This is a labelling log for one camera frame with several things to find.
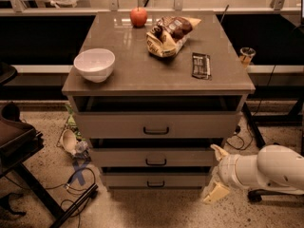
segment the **snack bag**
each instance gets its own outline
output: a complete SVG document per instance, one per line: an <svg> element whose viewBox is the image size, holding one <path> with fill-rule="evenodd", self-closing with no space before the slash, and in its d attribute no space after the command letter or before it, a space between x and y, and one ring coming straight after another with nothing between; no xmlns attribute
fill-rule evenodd
<svg viewBox="0 0 304 228"><path fill-rule="evenodd" d="M147 48L159 57L171 57L180 51L187 41L189 32L200 19L185 17L163 17L151 31L146 33Z"/></svg>

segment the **apple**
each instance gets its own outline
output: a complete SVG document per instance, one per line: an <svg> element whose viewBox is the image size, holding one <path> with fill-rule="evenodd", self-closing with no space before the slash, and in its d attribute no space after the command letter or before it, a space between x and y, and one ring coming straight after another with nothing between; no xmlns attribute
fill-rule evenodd
<svg viewBox="0 0 304 228"><path fill-rule="evenodd" d="M131 23L134 27L143 27L147 20L147 13L144 8L136 7L130 11Z"/></svg>

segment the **drawer handle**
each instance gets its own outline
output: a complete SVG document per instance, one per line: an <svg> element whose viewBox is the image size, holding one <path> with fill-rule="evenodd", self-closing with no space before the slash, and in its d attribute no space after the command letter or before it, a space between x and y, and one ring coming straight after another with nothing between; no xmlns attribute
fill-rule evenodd
<svg viewBox="0 0 304 228"><path fill-rule="evenodd" d="M154 165L154 166L161 166L161 165L167 165L167 159L163 160L163 163L151 163L148 159L145 159L146 165Z"/></svg>
<svg viewBox="0 0 304 228"><path fill-rule="evenodd" d="M149 134L149 135L166 135L169 133L169 126L165 130L149 130L146 129L145 126L143 127L143 133Z"/></svg>
<svg viewBox="0 0 304 228"><path fill-rule="evenodd" d="M164 187L164 180L162 182L147 181L146 185L147 185L147 187L150 187L150 188L162 188L162 187Z"/></svg>

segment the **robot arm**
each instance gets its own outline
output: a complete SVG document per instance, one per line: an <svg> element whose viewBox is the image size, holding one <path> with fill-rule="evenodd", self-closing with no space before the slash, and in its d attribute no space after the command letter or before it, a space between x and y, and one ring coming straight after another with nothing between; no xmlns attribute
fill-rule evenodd
<svg viewBox="0 0 304 228"><path fill-rule="evenodd" d="M204 189L205 203L229 194L230 188L263 189L285 194L304 194L304 158L281 145L269 145L257 155L230 155L212 144L219 161L212 179Z"/></svg>

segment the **concrete floor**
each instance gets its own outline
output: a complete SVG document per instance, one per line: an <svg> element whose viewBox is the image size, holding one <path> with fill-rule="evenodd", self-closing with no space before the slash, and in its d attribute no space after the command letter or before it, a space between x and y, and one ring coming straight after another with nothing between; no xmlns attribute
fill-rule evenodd
<svg viewBox="0 0 304 228"><path fill-rule="evenodd" d="M45 147L25 162L28 170L46 188L66 183L74 172L74 165L82 161L73 160L58 146L58 140L65 127L68 113L65 102L56 103L20 103L22 119L33 124L44 134ZM239 136L249 143L251 135L244 118L240 122ZM299 151L300 129L296 127L261 127L260 131L267 144L280 143ZM233 145L240 144L237 138L229 139ZM236 151L229 145L225 149L230 153L243 155L255 154L255 140L245 151ZM90 163L99 186L98 196L91 200L80 216L69 218L62 227L91 228L196 228L196 227L303 227L304 198L297 196L263 197L259 203L250 203L247 192L233 190L229 196L213 205L202 203L202 190L115 190L107 192L99 178L96 166ZM92 174L84 171L85 184L76 180L75 188L86 188L92 182ZM1 228L49 227L54 217L38 200L35 194L17 174L10 172L8 177L26 189L11 183L6 178L0 180L0 197L8 192L22 193L20 199L13 199L14 210L27 211L23 217L13 216L0 207ZM48 190L53 198L75 200L63 187ZM66 209L70 202L65 201Z"/></svg>

